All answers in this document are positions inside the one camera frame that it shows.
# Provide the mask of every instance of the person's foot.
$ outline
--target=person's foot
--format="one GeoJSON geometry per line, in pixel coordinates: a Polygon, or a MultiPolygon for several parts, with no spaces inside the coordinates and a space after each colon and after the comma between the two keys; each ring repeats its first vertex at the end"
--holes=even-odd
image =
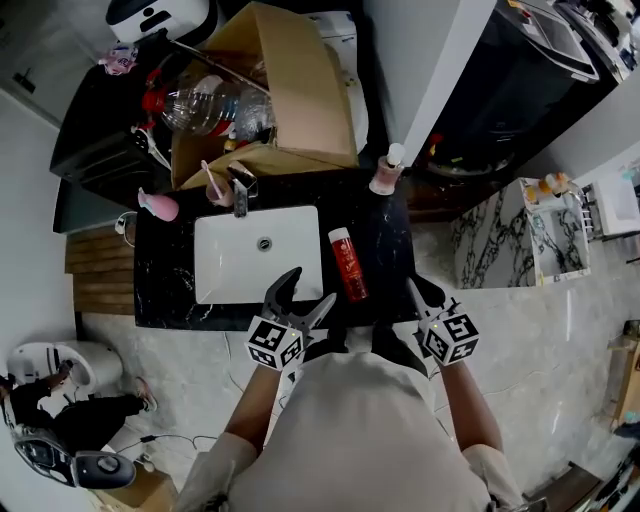
{"type": "Polygon", "coordinates": [[[136,377],[136,395],[144,402],[144,410],[146,412],[158,410],[158,402],[151,393],[149,384],[142,377],[136,377]]]}

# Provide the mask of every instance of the brown cardboard box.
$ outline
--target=brown cardboard box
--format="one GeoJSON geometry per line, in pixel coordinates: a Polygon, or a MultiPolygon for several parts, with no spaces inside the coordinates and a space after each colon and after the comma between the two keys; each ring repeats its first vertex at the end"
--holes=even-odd
{"type": "Polygon", "coordinates": [[[108,510],[117,512],[170,512],[178,492],[171,477],[162,471],[147,472],[136,464],[136,479],[122,489],[93,491],[108,510]]]}
{"type": "Polygon", "coordinates": [[[203,159],[214,171],[239,160],[257,176],[357,167],[345,85],[311,21],[252,2],[209,39],[206,51],[244,73],[264,60],[277,142],[221,156],[222,137],[175,135],[174,189],[207,184],[206,173],[198,171],[203,159]]]}

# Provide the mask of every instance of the gray marble floor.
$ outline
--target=gray marble floor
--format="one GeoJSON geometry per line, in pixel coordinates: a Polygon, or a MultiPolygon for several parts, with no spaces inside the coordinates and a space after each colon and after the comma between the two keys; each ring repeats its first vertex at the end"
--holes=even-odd
{"type": "MultiPolygon", "coordinates": [[[[419,273],[454,282],[447,224],[416,226],[419,273]]],[[[496,414],[505,451],[523,490],[558,473],[569,460],[606,478],[631,443],[611,436],[597,415],[611,406],[619,361],[607,344],[625,320],[640,318],[640,267],[625,265],[616,242],[590,244],[592,275],[544,288],[459,290],[479,326],[481,345],[469,365],[496,414]]],[[[133,418],[140,433],[215,436],[224,427],[253,364],[242,333],[136,328],[130,317],[84,315],[91,339],[113,344],[129,375],[142,375],[160,402],[154,415],[133,418]]],[[[414,326],[403,326],[407,335],[414,326]]],[[[453,432],[446,396],[435,377],[436,411],[453,432]]],[[[274,408],[273,422],[280,406],[274,408]]],[[[210,441],[199,440],[205,450],[210,441]]],[[[148,445],[160,469],[180,488],[195,458],[181,439],[148,445]]]]}

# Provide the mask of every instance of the pink plush toy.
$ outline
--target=pink plush toy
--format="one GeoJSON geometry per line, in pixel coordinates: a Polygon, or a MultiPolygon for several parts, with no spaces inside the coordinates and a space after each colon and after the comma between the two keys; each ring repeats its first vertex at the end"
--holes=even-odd
{"type": "Polygon", "coordinates": [[[146,208],[153,215],[166,222],[171,222],[178,216],[180,207],[173,199],[163,195],[145,194],[142,187],[138,191],[138,204],[146,208]]]}

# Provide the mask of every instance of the wooden floor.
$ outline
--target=wooden floor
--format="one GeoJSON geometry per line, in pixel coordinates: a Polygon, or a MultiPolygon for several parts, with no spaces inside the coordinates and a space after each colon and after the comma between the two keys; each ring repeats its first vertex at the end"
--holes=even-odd
{"type": "MultiPolygon", "coordinates": [[[[135,225],[127,227],[135,240],[135,225]]],[[[76,312],[133,315],[133,248],[113,226],[67,237],[65,273],[73,274],[76,312]]]]}

